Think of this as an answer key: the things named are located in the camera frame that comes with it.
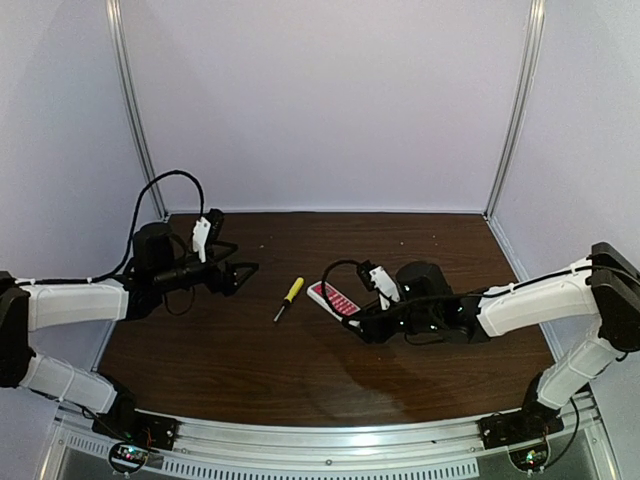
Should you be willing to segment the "white red remote control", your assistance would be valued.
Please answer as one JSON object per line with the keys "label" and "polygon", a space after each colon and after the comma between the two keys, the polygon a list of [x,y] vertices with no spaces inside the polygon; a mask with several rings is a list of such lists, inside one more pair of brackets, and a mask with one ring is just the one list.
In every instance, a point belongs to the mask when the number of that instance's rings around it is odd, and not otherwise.
{"label": "white red remote control", "polygon": [[341,325],[343,319],[355,315],[361,308],[328,282],[318,281],[306,289],[307,296],[328,312]]}

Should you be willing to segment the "yellow handled screwdriver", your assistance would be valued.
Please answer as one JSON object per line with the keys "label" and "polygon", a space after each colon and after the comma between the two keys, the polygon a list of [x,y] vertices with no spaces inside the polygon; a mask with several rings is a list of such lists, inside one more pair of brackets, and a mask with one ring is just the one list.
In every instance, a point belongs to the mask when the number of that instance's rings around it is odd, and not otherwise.
{"label": "yellow handled screwdriver", "polygon": [[305,283],[305,280],[303,277],[298,277],[295,279],[295,281],[290,286],[287,294],[284,296],[278,312],[273,318],[274,323],[277,323],[280,320],[281,316],[284,314],[284,312],[292,305],[295,298],[299,294],[300,290],[304,286],[304,283]]}

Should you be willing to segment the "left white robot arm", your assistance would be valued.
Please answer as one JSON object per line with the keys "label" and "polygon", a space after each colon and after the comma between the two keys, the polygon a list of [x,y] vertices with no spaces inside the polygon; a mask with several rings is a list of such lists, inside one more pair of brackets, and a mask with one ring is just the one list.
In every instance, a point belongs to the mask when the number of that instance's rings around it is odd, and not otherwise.
{"label": "left white robot arm", "polygon": [[130,240],[132,257],[103,279],[19,280],[2,272],[2,387],[73,403],[112,436],[132,438],[141,423],[134,395],[113,379],[36,352],[29,335],[60,325],[141,320],[166,305],[169,293],[198,285],[213,294],[235,294],[259,266],[228,262],[238,247],[219,240],[219,230],[200,218],[185,244],[168,224],[147,224]]}

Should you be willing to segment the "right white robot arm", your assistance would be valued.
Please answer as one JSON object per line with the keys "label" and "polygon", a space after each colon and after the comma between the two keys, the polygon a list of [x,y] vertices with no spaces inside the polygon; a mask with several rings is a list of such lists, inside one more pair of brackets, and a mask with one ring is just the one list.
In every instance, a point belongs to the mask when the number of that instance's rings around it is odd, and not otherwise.
{"label": "right white robot arm", "polygon": [[381,267],[358,273],[379,302],[342,325],[367,343],[430,334],[442,343],[484,343],[511,331],[569,317],[593,322],[580,343],[530,383],[516,428],[540,435],[571,397],[620,355],[639,349],[639,272],[606,242],[556,272],[528,281],[455,293],[441,268],[416,261],[390,277]]}

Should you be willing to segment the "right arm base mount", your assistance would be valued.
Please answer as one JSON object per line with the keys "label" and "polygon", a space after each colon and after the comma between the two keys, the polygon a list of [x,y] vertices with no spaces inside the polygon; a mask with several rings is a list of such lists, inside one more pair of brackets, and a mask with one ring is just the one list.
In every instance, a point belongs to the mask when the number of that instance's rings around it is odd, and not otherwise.
{"label": "right arm base mount", "polygon": [[581,423],[576,402],[570,398],[575,415],[574,428],[563,449],[552,454],[548,437],[562,431],[564,423],[560,409],[551,409],[537,400],[541,377],[542,374],[539,373],[530,382],[520,409],[509,413],[494,412],[476,422],[485,450],[536,441],[531,447],[508,452],[512,466],[529,476],[546,472],[566,455],[577,437]]}

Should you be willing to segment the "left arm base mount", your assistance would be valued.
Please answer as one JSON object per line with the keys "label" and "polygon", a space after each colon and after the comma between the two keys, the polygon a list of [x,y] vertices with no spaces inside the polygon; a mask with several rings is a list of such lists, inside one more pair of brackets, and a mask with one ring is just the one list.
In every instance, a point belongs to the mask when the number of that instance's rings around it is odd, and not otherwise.
{"label": "left arm base mount", "polygon": [[179,421],[173,417],[144,413],[136,409],[135,395],[115,383],[116,397],[107,413],[84,411],[93,421],[92,431],[117,441],[107,454],[116,474],[129,478],[139,472],[153,454],[171,451]]}

